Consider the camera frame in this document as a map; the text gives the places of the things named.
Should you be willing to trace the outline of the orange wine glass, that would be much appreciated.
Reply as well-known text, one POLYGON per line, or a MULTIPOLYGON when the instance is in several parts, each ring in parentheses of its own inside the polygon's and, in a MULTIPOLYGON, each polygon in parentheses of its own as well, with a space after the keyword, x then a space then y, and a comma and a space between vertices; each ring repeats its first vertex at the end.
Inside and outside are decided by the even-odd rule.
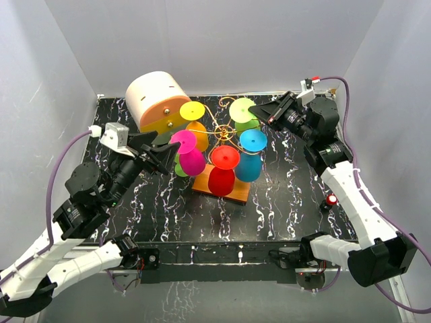
POLYGON ((199 119, 205 114, 205 106, 200 102, 190 101, 180 107, 180 115, 189 121, 186 130, 191 131, 197 139, 196 148, 204 152, 209 146, 209 139, 206 128, 199 119))

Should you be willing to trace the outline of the magenta wine glass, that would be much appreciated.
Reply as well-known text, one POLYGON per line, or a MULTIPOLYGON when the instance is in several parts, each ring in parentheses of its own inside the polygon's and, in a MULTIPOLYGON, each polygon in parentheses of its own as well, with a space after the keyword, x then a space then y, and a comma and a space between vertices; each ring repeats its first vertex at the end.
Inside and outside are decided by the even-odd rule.
POLYGON ((188 176, 198 176, 205 169, 206 162, 203 154, 197 148, 196 136, 188 130, 181 130, 171 137, 170 143, 179 143, 179 164, 188 176))

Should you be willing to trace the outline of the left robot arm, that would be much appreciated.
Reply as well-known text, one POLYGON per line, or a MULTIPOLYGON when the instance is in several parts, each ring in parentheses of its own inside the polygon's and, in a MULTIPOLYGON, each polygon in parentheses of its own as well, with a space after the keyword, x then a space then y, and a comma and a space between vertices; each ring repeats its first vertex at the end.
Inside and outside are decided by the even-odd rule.
POLYGON ((1 316, 5 321, 41 312, 66 288, 100 271, 133 268, 141 261, 139 247, 129 234, 67 262, 62 259, 109 219, 107 210, 119 203, 140 173, 168 174, 180 143, 152 147, 156 137, 155 131, 127 134, 126 151, 112 151, 108 171, 92 162, 78 165, 65 183, 69 198, 52 211, 53 184, 61 165, 56 162, 46 193, 46 230, 1 271, 1 316))

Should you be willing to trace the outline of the red wine glass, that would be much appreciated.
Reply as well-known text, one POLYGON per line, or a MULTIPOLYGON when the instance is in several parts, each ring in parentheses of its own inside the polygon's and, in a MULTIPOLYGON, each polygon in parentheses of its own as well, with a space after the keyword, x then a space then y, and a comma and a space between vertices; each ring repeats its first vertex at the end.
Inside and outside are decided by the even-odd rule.
POLYGON ((222 145, 211 153, 213 169, 209 174, 208 188, 215 196, 226 196, 234 189, 234 168, 239 164, 239 152, 228 145, 222 145))

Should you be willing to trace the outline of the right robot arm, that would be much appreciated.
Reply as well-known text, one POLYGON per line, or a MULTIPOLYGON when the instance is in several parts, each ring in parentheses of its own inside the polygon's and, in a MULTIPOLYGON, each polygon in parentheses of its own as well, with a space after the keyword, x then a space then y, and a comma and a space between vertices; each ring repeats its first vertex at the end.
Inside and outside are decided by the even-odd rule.
POLYGON ((309 267, 323 260, 332 262, 346 268, 363 287, 406 273, 417 251, 413 237, 395 229, 364 199, 353 156, 337 136, 337 104, 324 97, 303 104, 300 96, 286 92, 278 100, 251 106, 249 112, 271 129, 289 130, 304 141, 309 166, 330 188, 354 227, 356 243, 325 232, 303 237, 301 261, 309 267))

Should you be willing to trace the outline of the blue wine glass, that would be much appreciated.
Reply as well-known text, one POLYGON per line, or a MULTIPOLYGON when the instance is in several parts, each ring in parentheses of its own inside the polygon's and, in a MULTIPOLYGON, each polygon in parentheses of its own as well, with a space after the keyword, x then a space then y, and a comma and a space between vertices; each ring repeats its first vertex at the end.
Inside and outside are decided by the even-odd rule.
POLYGON ((253 182, 261 174, 262 161, 260 153, 267 146, 267 137, 258 129, 249 129, 240 135, 240 146, 242 153, 234 172, 239 180, 253 182))

